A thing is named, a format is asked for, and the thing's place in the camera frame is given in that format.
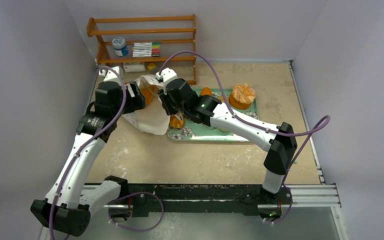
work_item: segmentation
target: orange bowl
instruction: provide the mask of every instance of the orange bowl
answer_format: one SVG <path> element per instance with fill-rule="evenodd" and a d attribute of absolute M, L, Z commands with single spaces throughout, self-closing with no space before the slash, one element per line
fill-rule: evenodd
<path fill-rule="evenodd" d="M 245 110 L 245 109 L 249 109 L 251 107 L 251 103 L 247 104 L 247 103 L 241 103 L 239 101 L 237 101 L 234 97 L 233 97 L 233 94 L 231 93 L 229 95 L 229 104 L 236 108 L 236 109 L 240 109 L 240 110 Z"/>

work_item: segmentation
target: beige table surface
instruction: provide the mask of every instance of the beige table surface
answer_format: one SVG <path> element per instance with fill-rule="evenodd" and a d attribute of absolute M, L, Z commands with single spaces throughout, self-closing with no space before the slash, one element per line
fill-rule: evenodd
<path fill-rule="evenodd" d="M 180 78 L 191 79 L 188 64 L 170 68 Z M 217 87 L 205 63 L 197 64 L 197 87 Z M 287 63 L 214 63 L 224 88 L 248 83 L 257 92 L 260 120 L 280 125 L 287 122 L 296 133 L 306 130 Z M 140 73 L 125 73 L 125 81 Z M 305 137 L 298 137 L 301 146 Z M 266 174 L 266 153 L 252 143 L 179 142 L 167 135 L 140 132 L 124 118 L 117 122 L 107 145 L 97 157 L 88 183 L 100 183 L 109 175 L 130 183 L 261 184 Z M 286 179 L 287 184 L 319 184 L 311 145 L 308 144 Z"/>

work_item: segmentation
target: blue jar lid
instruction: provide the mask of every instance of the blue jar lid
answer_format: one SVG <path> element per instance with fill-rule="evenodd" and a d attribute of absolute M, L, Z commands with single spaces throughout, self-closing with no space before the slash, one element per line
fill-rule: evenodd
<path fill-rule="evenodd" d="M 126 45 L 126 40 L 122 37 L 116 37 L 112 40 L 112 46 L 115 48 L 122 48 Z"/>

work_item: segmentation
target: floral pattern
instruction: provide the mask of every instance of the floral pattern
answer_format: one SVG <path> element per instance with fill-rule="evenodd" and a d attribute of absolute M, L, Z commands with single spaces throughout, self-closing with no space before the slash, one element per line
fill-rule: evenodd
<path fill-rule="evenodd" d="M 248 116 L 250 116 L 250 117 L 253 117 L 253 118 L 255 118 L 255 119 L 259 119 L 258 118 L 258 114 L 257 114 L 257 112 L 256 111 L 246 111 L 246 112 L 244 112 L 246 115 L 248 115 Z"/>
<path fill-rule="evenodd" d="M 173 133 L 171 134 L 171 138 L 174 140 L 183 140 L 186 138 L 193 138 L 197 135 L 194 133 L 194 130 L 190 127 L 182 127 L 179 129 L 179 133 Z"/>

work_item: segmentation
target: black base bar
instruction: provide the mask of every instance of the black base bar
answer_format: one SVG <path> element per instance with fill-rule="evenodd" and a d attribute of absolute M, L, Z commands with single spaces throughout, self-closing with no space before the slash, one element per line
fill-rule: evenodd
<path fill-rule="evenodd" d="M 277 218 L 282 215 L 278 204 L 290 203 L 289 193 L 282 187 L 277 194 L 265 191 L 260 184 L 153 184 L 128 183 L 128 193 L 149 192 L 158 196 L 166 213 L 241 213 L 245 216 Z M 113 201 L 111 205 L 126 205 L 128 200 Z M 151 195 L 132 198 L 132 217 L 147 217 L 150 212 L 161 212 L 159 202 Z M 111 210 L 112 215 L 121 209 Z"/>

